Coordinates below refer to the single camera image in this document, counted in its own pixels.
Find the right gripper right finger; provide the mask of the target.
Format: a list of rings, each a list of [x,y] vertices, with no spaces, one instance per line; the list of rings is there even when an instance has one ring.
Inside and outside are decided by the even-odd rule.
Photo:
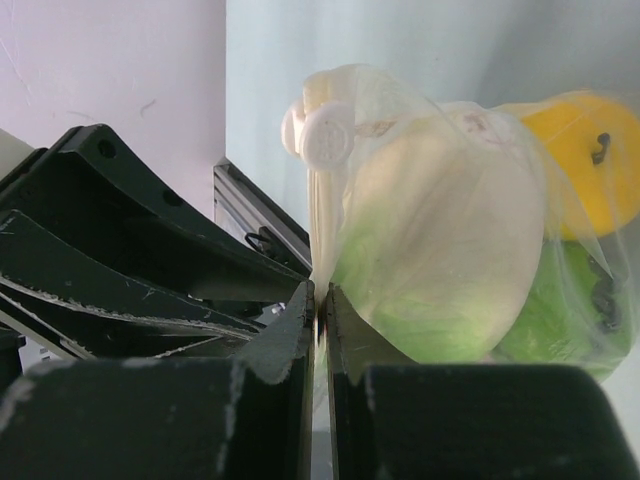
[[[336,478],[629,477],[629,446],[585,371],[415,363],[335,287],[323,321]]]

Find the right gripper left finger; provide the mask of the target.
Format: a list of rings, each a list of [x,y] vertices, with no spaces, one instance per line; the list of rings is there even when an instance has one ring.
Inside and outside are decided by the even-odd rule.
[[[306,479],[314,288],[227,358],[58,360],[1,403],[5,479]]]

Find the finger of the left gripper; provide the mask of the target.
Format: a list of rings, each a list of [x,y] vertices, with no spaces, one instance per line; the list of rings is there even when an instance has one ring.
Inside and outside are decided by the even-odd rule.
[[[286,302],[303,275],[244,246],[164,183],[105,124],[21,153],[1,206],[99,263],[209,302]]]
[[[8,324],[62,357],[123,356],[107,331],[251,340],[262,324],[113,270],[18,210],[1,215],[1,306]]]

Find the green fake lettuce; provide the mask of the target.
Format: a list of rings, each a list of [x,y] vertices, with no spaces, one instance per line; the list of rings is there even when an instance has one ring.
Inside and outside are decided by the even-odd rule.
[[[546,210],[530,141],[503,114],[459,111],[412,122],[358,171],[333,280],[412,359],[479,361],[518,317]]]

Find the clear polka dot zip bag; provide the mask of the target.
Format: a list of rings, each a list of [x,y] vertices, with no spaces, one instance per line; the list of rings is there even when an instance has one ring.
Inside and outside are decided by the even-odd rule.
[[[590,90],[438,103],[364,64],[281,126],[308,172],[311,279],[419,363],[608,377],[639,335],[639,110]]]

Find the green fake pepper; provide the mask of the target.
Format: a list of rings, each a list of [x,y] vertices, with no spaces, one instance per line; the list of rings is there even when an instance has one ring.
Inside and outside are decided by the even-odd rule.
[[[547,242],[518,319],[492,352],[498,363],[566,364],[608,378],[635,340],[633,288],[577,242]]]

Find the yellow fake food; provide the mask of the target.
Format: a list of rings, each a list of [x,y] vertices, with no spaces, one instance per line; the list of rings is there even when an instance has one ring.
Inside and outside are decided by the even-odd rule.
[[[570,92],[536,104],[521,122],[554,160],[566,240],[604,237],[639,215],[639,117],[611,97]]]

